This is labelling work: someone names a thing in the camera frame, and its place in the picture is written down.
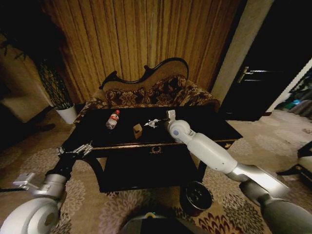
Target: black coffee table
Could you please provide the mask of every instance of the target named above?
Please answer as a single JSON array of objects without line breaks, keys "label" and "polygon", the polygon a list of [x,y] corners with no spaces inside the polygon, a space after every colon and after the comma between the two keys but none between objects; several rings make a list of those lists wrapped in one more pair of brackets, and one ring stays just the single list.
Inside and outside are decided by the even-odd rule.
[{"label": "black coffee table", "polygon": [[[175,143],[163,124],[155,129],[143,127],[149,119],[166,118],[166,111],[172,109],[176,111],[176,119],[186,120],[192,130],[205,134],[226,149],[242,137],[210,106],[120,109],[120,119],[113,130],[108,130],[105,123],[114,110],[99,109],[84,116],[62,147],[71,152],[91,142],[93,150],[86,156],[76,156],[75,160],[84,160],[91,165],[100,192],[180,186],[201,181],[206,165],[200,162],[197,168],[187,147]],[[135,139],[133,126],[138,123],[143,127],[143,135]],[[64,161],[69,155],[72,154],[60,157]],[[97,160],[101,157],[107,158],[104,169]]]}]

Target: table leg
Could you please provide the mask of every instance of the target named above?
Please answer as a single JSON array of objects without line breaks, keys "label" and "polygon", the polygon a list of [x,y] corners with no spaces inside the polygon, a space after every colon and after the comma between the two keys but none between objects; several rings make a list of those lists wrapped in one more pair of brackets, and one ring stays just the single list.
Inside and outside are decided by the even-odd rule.
[{"label": "table leg", "polygon": [[206,168],[207,168],[207,165],[203,163],[202,161],[200,161],[199,166],[198,166],[198,181],[199,182],[203,181]]},{"label": "table leg", "polygon": [[96,175],[98,186],[101,189],[101,179],[103,178],[103,168],[100,162],[95,157],[87,157],[82,160],[87,162],[91,166],[92,170],[94,171],[94,174]]}]

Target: white flower pot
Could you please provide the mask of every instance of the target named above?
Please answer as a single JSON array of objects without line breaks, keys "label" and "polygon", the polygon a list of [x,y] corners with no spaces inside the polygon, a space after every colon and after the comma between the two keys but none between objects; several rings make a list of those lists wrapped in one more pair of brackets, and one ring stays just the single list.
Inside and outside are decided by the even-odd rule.
[{"label": "white flower pot", "polygon": [[72,124],[77,118],[77,112],[75,106],[72,106],[65,110],[56,110],[58,114],[65,120],[66,123]]}]

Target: red bottle label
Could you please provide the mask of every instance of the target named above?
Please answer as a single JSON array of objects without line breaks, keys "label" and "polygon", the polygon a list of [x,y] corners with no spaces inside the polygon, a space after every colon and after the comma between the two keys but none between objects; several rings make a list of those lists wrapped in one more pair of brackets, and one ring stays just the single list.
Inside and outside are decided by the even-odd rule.
[{"label": "red bottle label", "polygon": [[109,118],[111,118],[115,121],[118,121],[118,119],[119,119],[118,115],[116,115],[116,114],[112,114]]}]

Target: door handle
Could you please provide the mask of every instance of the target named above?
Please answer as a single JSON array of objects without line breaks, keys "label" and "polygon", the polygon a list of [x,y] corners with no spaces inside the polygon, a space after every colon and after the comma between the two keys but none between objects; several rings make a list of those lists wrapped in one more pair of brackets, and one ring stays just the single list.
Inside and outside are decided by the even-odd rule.
[{"label": "door handle", "polygon": [[245,75],[252,75],[254,73],[268,73],[268,72],[275,72],[275,71],[266,71],[266,70],[250,70],[248,71],[249,67],[244,67],[242,74],[240,75],[237,83],[242,82]]},{"label": "door handle", "polygon": [[243,80],[243,78],[244,78],[244,76],[245,76],[246,74],[247,74],[247,75],[253,74],[253,73],[247,72],[247,71],[248,71],[248,68],[249,68],[249,67],[244,67],[242,74],[240,75],[240,77],[239,77],[238,80],[237,80],[237,83],[242,82],[242,80]]}]

